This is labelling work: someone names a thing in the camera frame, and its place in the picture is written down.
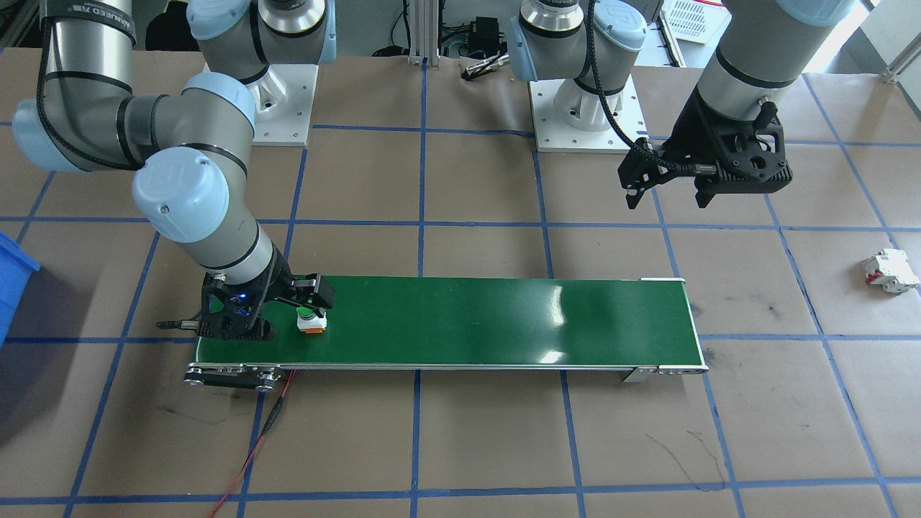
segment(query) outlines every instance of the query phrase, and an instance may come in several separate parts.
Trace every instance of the floor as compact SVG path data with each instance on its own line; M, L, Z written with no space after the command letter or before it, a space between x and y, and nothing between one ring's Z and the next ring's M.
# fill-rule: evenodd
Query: floor
M0 517L204 516L273 396L181 383L200 270L134 208L128 172L47 173L8 121L38 53L0 53L0 231L42 263L0 348ZM135 54L177 94L194 53ZM876 517L921 506L921 123L872 76L807 75L781 106L794 184L626 208L617 157L534 152L526 85L462 62L342 57L307 149L254 149L248 204L300 272L685 277L704 376L313 372L220 516ZM640 67L649 133L700 70Z

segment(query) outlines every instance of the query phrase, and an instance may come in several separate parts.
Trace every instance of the blue tape line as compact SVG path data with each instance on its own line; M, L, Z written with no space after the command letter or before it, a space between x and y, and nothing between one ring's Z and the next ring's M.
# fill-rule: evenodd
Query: blue tape line
M32 204L32 209L29 211L29 215L26 216L26 220L22 225L22 229L19 230L19 235L16 237L17 244L22 244L22 240L26 238L26 232L29 231L29 226L31 226L32 221L35 220L35 213L39 211L41 200L45 199L45 195L48 193L48 188L51 187L53 180L54 171L49 171L48 177L45 178L45 183L41 186L38 197L35 198L35 203Z
M659 201L659 193L656 188L652 189L652 200L656 206L656 214L659 216L659 224L662 227L662 238L665 240L665 249L669 254L671 262L671 272L676 277L681 277L681 270L678 268L678 259L675 257L674 248L671 246L668 225L665 222L665 215L662 212L662 204ZM723 452L723 462L726 465L726 473L729 478L729 488L732 490L732 498L736 502L736 512L739 518L745 518L745 509L742 507L742 498L739 493L739 485L736 483L736 472L732 467L732 459L729 457L729 447L726 444L726 435L723 433L723 425L719 420L717 412L717 400L713 396L713 389L710 387L710 378L706 373L703 374L704 390L706 392L707 403L710 405L710 414L713 418L713 426L719 439L719 448Z
M698 335L701 340L814 340L822 339L818 335L775 335L775 334L723 334L723 335Z
M28 216L0 216L0 221L24 222ZM32 222L52 223L147 223L146 218L105 218L105 217L70 217L70 216L36 216ZM257 219L263 225L287 225L291 219L263 218ZM344 225L344 226L405 226L415 227L419 221L386 219L294 219L295 225ZM424 221L427 227L540 227L540 221ZM659 229L661 223L612 223L599 221L548 221L549 228L571 229ZM777 230L773 225L733 225L720 223L666 223L667 229L690 230ZM919 233L921 227L833 227L809 225L781 225L782 230L812 232L909 232Z
M304 170L307 168L307 150L300 151L300 165L297 167L297 183L294 187L294 200L291 202L291 216L286 221L288 226L287 236L285 237L285 259L291 254L291 241L294 239L294 226L297 221L297 206L300 204L300 190L304 185Z
M888 230L886 226L886 220L882 217L880 208L877 207L876 202L873 201L873 196L870 195L867 185L864 183L863 178L860 177L860 172L857 170L857 165L854 163L854 160L851 159L851 154L847 152L847 146L841 140L841 136L838 135L838 130L834 128L832 124L831 117L828 116L828 112L825 110L825 107L822 106L822 102L819 100L819 96L815 93L815 88L812 87L812 83L809 81L809 78L803 76L803 82L806 83L806 88L809 89L809 93L812 96L812 100L815 101L815 105L819 107L819 112L822 113L822 118L825 119L825 123L828 124L829 129L832 130L832 135L834 135L834 140L837 142L838 146L841 148L841 152L845 154L845 159L847 160L847 165L851 168L851 171L854 173L854 178L857 179L857 184L860 185L860 190L863 191L864 196L867 198L870 208L873 209L873 214L876 215L876 219L880 222L882 227L886 230L886 235L889 237L889 241L892 243L892 246L898 248L898 243L895 242L895 238L892 236L892 233Z
M345 491L315 493L251 493L247 501L303 501L303 500L403 500L410 491Z
M428 105L428 58L422 60L422 106L419 120L419 241L416 247L415 274L426 272L426 109Z
M547 209L543 202L543 181L541 180L541 161L537 157L537 149L531 153L534 162L534 176L537 178L537 205L541 209L541 232L543 233L543 256L547 264L547 278L554 277L554 259L550 255L550 232L547 229Z
M33 221L55 223L147 223L147 218L105 218L92 216L36 216Z
M539 221L426 221L427 227L540 227Z
M311 127L314 129L332 129L332 130L345 130L345 131L392 131L392 132L403 132L403 133L416 133L416 132L423 131L422 126L413 128L413 127L408 127L408 126L361 126L361 125L346 125L346 124L314 124ZM460 128L426 128L425 131L429 133L450 133L450 134L462 134L462 135L516 135L516 136L523 136L525 138L534 138L534 133L530 131L521 131L521 130L512 130L512 129L472 130L472 129L460 129Z
M426 272L426 121L428 105L428 58L422 60L422 106L419 117L419 242L416 258L416 275ZM413 447L410 473L409 516L419 515L419 434L422 427L422 371L416 370L413 379Z
M917 142L842 142L845 146L866 147L921 147Z
M259 432L262 425L262 409L265 407L265 393L260 392L259 397L256 398L256 410L252 414L252 430L250 431L250 449L247 452L252 451L256 447L256 441L259 440ZM250 493L250 479L252 478L252 469L256 465L256 458L253 457L250 461L250 465L246 466L246 472L243 473L243 482L239 487L239 496L238 501L239 505L237 506L237 518L243 518L246 514L246 502Z
M426 128L426 131L429 133L449 133L455 135L515 135L523 136L525 138L534 138L534 133L520 130L465 130L455 128Z
M191 344L197 338L188 336L145 336L130 337L125 339L117 336L10 336L6 339L8 344Z
M829 486L875 486L876 478L814 478L805 480L755 480L740 482L742 489L820 488Z
M659 193L656 192L655 187L652 189L652 201L656 205L656 214L659 216L659 226L662 228L662 239L665 240L665 250L669 254L671 274L676 277L681 277L681 271L678 269L678 260L675 259L675 251L671 248L671 238L669 237L668 227L665 224L665 216L662 214L662 204L659 202Z
M352 126L341 124L314 124L313 129L336 129L349 131L396 131L404 133L416 133L419 128L409 128L400 126Z
M713 426L717 430L719 449L723 453L723 463L726 465L729 488L732 489L732 498L736 501L736 512L739 514L739 518L745 518L745 508L742 506L742 496L739 492L739 481L736 480L736 470L732 467L732 457L729 455L729 444L726 442L726 434L723 432L723 422L717 410L717 399L713 396L713 386L710 385L710 376L704 373L701 377L704 380L704 392L706 392L707 403L710 405L710 416L713 418Z
M563 389L563 410L566 414L566 433L569 436L569 454L573 462L573 482L576 486L576 503L579 518L586 518L585 495L582 488L582 468L578 463L578 446L576 444L576 426L573 423L572 402L569 399L569 379L566 371L560 371L560 387Z
M921 477L886 478L887 484L921 485ZM775 489L775 488L823 488L835 486L875 486L873 477L854 478L804 478L778 480L740 481L740 489ZM585 494L617 493L662 493L698 490L720 490L720 482L697 484L633 484L620 486L584 486ZM497 489L420 489L415 495L420 499L456 498L456 497L499 497L527 495L575 495L574 486L553 486L548 488L497 488ZM304 501L304 500L409 500L413 491L315 491L315 492L264 492L250 493L246 501ZM217 494L162 494L162 495L98 495L77 497L0 497L0 507L30 505L65 505L65 504L108 504L108 503L188 503L215 502L221 498ZM230 495L227 501L239 501L239 494Z
M410 481L410 518L419 513L419 435L422 428L422 371L416 370L413 379L413 461Z
M816 99L816 102L818 103L818 99L815 98L815 92L812 91L812 87L810 86L808 79L806 79L806 85L810 87L810 92L812 92L813 98ZM822 110L822 115L825 117L825 121L831 127L831 120L828 119L828 115L824 112L824 110ZM774 211L774 206L771 204L771 198L767 194L764 195L764 202L767 204L767 211L770 213L771 219L776 224L777 213ZM869 447L867 434L863 430L863 425L860 424L860 418L857 416L857 412L854 409L854 404L851 402L851 396L847 392L845 381L841 377L841 372L838 370L837 362L834 360L834 354L828 345L828 338L825 336L825 332L822 329L822 323L819 322L819 317L815 311L815 306L812 304L812 298L810 297L809 292L806 290L806 283L803 281L802 274L799 272L799 266L797 265L796 258L793 256L793 252L790 249L790 245L787 242L787 237L784 235L784 231L782 231L779 227L777 229L777 235L780 237L780 242L784 247L784 253L787 255L787 260L790 263L790 267L793 269L793 276L796 278L797 284L799 284L799 290L802 291L803 299L806 301L806 305L809 307L812 322L815 325L815 329L819 333L820 340L822 342L822 349L824 349L825 356L828 358L829 366L831 367L832 374L834 375L834 380L838 384L838 390L841 392L841 396L845 399L847 413L850 415L851 421L854 424L854 428L857 431L857 436L860 439L860 444L863 446L864 453L867 456L870 468L873 470L873 476L876 478L877 483L880 485L880 491L882 491L882 496L886 500L886 507L889 508L890 516L892 518L897 518L898 513L895 511L895 506L892 503L892 497L890 496L889 490L886 488L886 483L882 478L880 467L876 462L876 456L873 454L872 449Z
M611 493L666 493L673 491L720 491L726 488L723 482L700 482L695 484L635 484L624 486L586 486L591 494Z
M921 477L887 477L887 484L921 484Z
M370 226L370 227L415 227L419 224L413 221L378 221L372 219L297 219L298 225L344 225L344 226Z
M109 374L106 376L106 382L102 386L102 394L99 396L99 404L96 407L96 416L93 418L93 424L89 429L87 444L83 449L83 456L80 458L80 465L74 476L74 484L70 489L70 498L75 498L80 492L80 486L83 484L83 478L87 473L89 465L89 456L93 452L93 445L96 443L96 436L99 433L99 425L102 422L102 414L105 411L106 404L109 402L109 393L112 384L115 382L115 372L118 370L119 361L122 359L124 351L125 338L128 336L128 330L131 328L131 322L134 319L134 312L137 311L137 303L141 300L141 292L144 290L144 284L147 281L147 273L150 271L150 264L154 260L154 252L157 251L157 244L160 241L160 233L154 232L154 239L150 242L150 249L147 251L147 258L144 261L144 267L141 269L141 275L137 279L137 286L134 288L134 296L131 300L131 306L128 308L128 315L124 319L122 327L122 336L119 345L115 348L115 354L112 356ZM71 501L64 509L64 518L70 518L74 512L74 503Z

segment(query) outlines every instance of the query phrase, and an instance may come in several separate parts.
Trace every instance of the white mounting plate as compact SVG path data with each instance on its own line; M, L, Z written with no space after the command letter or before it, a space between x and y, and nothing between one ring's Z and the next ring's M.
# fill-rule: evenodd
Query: white mounting plate
M317 87L316 65L272 65L284 81L288 98L284 104L256 110L254 146L294 146L307 144L313 93Z
M551 153L626 153L629 147L614 130L583 131L570 126L556 114L554 96L564 81L548 79L530 82L530 109L534 117L537 150ZM632 140L647 135L646 121L636 97L633 77L628 77L622 96L624 106L615 118Z

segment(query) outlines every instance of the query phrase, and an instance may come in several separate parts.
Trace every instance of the red wire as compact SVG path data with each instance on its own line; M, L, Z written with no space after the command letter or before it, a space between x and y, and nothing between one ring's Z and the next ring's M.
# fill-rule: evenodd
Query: red wire
M278 396L278 399L282 399L287 395L287 389L291 386L291 380L294 379L294 373L295 373L294 371L291 371L288 373L288 379L287 379L287 382L285 382L285 388L282 389L282 394ZM221 500L218 500L217 504L215 504L214 509L212 509L211 512L208 513L208 518L214 518L215 514L217 514L217 510L219 510L221 506L224 505L224 502L226 502L227 499L230 498L230 493L232 493L233 490L237 488L237 485L239 484L240 480L243 479L243 474L246 473L246 468L249 467L250 463L252 462L252 459L256 456L256 452L259 451L259 447L262 446L262 441L264 439L265 439L265 434L264 433L259 434L259 438L256 440L256 443L252 446L252 450L250 450L250 454L246 456L246 462L244 462L243 467L239 469L239 473L237 473L237 478L234 478L233 484L230 485L230 489L228 489L227 492L224 493L224 496L221 497Z

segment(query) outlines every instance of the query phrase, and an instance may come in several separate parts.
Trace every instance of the robotic arm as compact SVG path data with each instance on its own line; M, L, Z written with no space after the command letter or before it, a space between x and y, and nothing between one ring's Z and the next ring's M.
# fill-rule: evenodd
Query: robotic arm
M618 168L630 208L655 185L694 177L697 204L716 194L773 193L790 183L777 104L856 0L724 0L732 20L672 130L653 148L619 127L620 92L645 37L645 21L618 0L525 0L509 24L516 76L566 77L554 98L571 126L609 124L629 148Z
M855 1L724 0L732 20L671 137L658 149L641 139L618 169L630 208L678 176L694 177L701 208L717 194L789 184L777 104Z
M20 148L49 170L138 170L138 207L206 272L200 319L166 327L271 339L260 313L272 300L322 317L332 287L319 274L293 276L243 203L252 95L232 77L207 72L178 98L134 97L130 10L129 0L45 6L37 99L21 102L13 120Z

